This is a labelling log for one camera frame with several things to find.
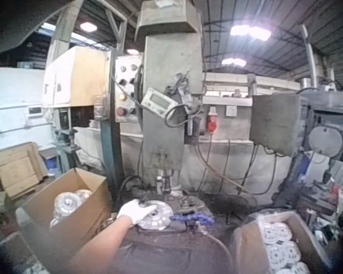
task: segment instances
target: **digital display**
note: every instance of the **digital display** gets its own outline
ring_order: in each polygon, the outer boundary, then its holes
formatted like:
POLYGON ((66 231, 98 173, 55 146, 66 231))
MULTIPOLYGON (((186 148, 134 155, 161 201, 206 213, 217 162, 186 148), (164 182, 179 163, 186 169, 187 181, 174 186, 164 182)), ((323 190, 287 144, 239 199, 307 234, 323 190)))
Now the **digital display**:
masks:
POLYGON ((161 106, 164 109, 167 109, 170 106, 170 103, 167 100, 164 100, 163 97, 160 97, 156 94, 151 95, 150 101, 161 106))

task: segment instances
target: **gloved hand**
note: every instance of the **gloved hand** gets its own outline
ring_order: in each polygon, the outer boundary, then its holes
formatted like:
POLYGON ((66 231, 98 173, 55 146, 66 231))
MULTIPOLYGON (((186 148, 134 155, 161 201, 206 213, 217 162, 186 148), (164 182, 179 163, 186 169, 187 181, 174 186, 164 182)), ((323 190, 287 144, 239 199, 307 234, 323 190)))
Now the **gloved hand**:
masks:
POLYGON ((148 214, 153 212, 156 209, 156 205, 151 205, 149 207, 141 207, 139 205, 139 200, 134 199, 126 204, 124 204, 118 215, 117 218, 120 216, 128 216, 132 219, 133 224, 138 224, 141 222, 148 214))

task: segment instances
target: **workshop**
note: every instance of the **workshop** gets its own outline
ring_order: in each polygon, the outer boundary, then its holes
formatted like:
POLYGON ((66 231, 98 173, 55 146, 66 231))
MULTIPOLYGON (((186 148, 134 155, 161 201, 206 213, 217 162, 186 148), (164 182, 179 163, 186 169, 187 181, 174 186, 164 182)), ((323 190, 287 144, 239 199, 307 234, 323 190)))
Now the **workshop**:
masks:
POLYGON ((1 0, 0 273, 343 273, 343 0, 1 0))

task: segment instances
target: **red button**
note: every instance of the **red button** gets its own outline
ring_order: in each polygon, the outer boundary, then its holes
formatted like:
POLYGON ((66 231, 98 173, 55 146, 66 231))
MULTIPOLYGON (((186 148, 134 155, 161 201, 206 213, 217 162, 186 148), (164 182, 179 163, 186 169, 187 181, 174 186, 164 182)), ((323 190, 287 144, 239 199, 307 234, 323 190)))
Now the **red button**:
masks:
POLYGON ((125 116, 126 115, 126 110, 123 107, 117 108, 117 115, 118 116, 125 116))

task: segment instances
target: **ceiling light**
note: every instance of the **ceiling light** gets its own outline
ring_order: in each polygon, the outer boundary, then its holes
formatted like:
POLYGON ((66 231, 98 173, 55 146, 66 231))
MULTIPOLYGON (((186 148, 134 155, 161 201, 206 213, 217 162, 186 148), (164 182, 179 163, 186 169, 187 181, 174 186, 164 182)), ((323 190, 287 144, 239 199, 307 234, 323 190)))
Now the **ceiling light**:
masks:
POLYGON ((247 35, 249 34, 250 26, 249 25, 238 25, 233 26, 230 31, 230 35, 247 35))
POLYGON ((132 54, 132 55, 137 55, 137 54, 139 54, 138 50, 134 50, 134 49, 128 49, 127 52, 128 52, 129 54, 132 54))
POLYGON ((249 25, 236 25, 233 26, 230 31, 231 36, 248 34, 255 39, 267 41, 271 32, 261 27, 250 27, 249 25))
POLYGON ((223 65, 236 65, 236 66, 240 66, 240 67, 245 67, 246 65, 246 61, 240 58, 228 58, 228 59, 224 59, 221 62, 223 65))
POLYGON ((251 27, 249 34, 253 38, 267 41, 271 35, 271 32, 269 30, 262 29, 261 27, 251 27))
POLYGON ((91 33, 93 31, 96 31, 98 27, 92 23, 85 22, 85 23, 80 25, 80 28, 87 31, 88 33, 91 33))

